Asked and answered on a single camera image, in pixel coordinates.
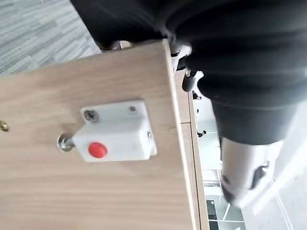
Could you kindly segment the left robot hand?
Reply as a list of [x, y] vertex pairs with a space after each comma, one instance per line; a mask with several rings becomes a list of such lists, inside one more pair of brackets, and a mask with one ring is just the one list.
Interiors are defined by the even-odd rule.
[[272, 178], [297, 105], [307, 98], [304, 0], [74, 0], [101, 50], [167, 39], [211, 100], [228, 203], [244, 207]]

